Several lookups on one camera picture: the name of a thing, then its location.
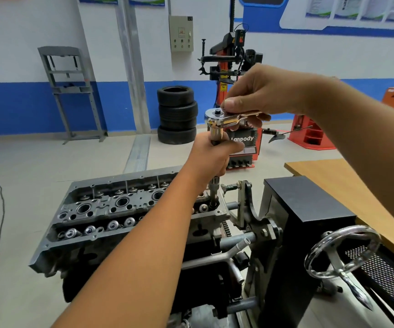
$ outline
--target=gray floor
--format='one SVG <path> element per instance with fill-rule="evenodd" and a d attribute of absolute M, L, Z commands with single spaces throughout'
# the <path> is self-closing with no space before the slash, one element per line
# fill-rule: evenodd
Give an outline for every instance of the gray floor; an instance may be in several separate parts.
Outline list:
<path fill-rule="evenodd" d="M 272 128 L 289 129 L 277 124 Z M 260 206 L 263 179 L 291 176 L 283 168 L 287 161 L 333 159 L 336 150 L 303 149 L 288 140 L 268 144 L 264 136 L 261 154 L 253 169 L 229 171 L 221 178 L 224 184 L 237 180 L 253 183 L 253 199 Z M 0 245 L 0 328 L 49 327 L 66 307 L 58 275 L 45 278 L 27 265 L 46 231 L 63 195 L 75 180 L 122 173 L 134 136 L 74 141 L 0 138 L 0 183 L 6 203 L 6 217 Z M 183 164 L 192 144 L 179 146 L 151 139 L 148 169 Z M 227 193 L 227 200 L 235 199 Z M 0 220 L 2 205 L 0 199 Z M 342 281 L 336 281 L 342 287 Z M 333 300 L 315 298 L 304 316 L 301 328 L 392 327 L 375 306 L 374 312 L 360 306 L 345 288 Z"/>

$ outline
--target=metal rack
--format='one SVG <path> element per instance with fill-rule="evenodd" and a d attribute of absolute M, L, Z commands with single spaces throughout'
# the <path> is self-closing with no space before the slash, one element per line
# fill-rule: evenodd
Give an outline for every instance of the metal rack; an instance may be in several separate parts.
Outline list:
<path fill-rule="evenodd" d="M 65 47 L 65 46 L 43 46 L 38 48 L 39 54 L 41 55 L 41 60 L 47 73 L 48 81 L 51 85 L 51 90 L 56 99 L 56 104 L 62 118 L 63 125 L 65 126 L 65 131 L 67 133 L 67 140 L 64 142 L 66 144 L 70 140 L 82 140 L 82 139 L 100 139 L 102 142 L 105 139 L 105 131 L 101 129 L 100 118 L 98 116 L 97 106 L 95 104 L 94 95 L 92 93 L 91 81 L 88 78 L 86 68 L 83 64 L 83 59 L 81 56 L 80 49 L 75 47 Z M 72 57 L 74 60 L 75 70 L 56 70 L 54 64 L 53 56 L 60 57 Z M 84 77 L 85 86 L 75 86 L 73 83 L 69 85 L 59 86 L 54 78 L 55 74 L 66 74 L 69 78 L 69 74 L 82 74 Z M 92 113 L 94 115 L 95 124 L 97 126 L 97 133 L 92 136 L 81 136 L 74 133 L 68 123 L 65 111 L 62 107 L 62 102 L 60 99 L 60 94 L 88 94 L 89 101 L 91 103 Z"/>

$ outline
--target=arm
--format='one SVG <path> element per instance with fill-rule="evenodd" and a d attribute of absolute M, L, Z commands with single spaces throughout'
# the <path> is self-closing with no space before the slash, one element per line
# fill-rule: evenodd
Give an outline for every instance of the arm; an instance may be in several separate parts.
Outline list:
<path fill-rule="evenodd" d="M 310 116 L 394 216 L 394 109 L 330 77 L 254 66 L 222 107 Z M 255 125 L 262 123 L 256 117 Z"/>
<path fill-rule="evenodd" d="M 197 135 L 188 161 L 159 202 L 117 245 L 53 327 L 164 328 L 180 274 L 191 208 L 210 179 L 223 175 L 242 143 L 212 146 Z"/>

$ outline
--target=electrical control box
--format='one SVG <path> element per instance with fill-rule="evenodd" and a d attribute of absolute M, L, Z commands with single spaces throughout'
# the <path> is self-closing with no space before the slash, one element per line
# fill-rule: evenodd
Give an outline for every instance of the electrical control box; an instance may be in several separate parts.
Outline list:
<path fill-rule="evenodd" d="M 194 51 L 192 16 L 170 16 L 171 51 Z"/>

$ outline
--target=hand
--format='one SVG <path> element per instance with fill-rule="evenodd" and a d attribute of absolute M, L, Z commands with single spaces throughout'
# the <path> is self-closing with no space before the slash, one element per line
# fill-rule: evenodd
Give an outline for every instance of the hand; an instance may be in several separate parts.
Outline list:
<path fill-rule="evenodd" d="M 226 132 L 223 133 L 223 142 L 217 146 L 212 145 L 210 132 L 199 133 L 182 171 L 189 173 L 197 181 L 200 193 L 214 176 L 226 173 L 229 155 L 243 149 L 244 144 L 229 140 Z"/>
<path fill-rule="evenodd" d="M 263 114 L 247 120 L 261 127 L 262 121 L 269 121 L 267 114 L 306 114 L 311 104 L 311 93 L 325 78 L 256 64 L 230 88 L 221 108 L 231 113 L 260 110 Z"/>

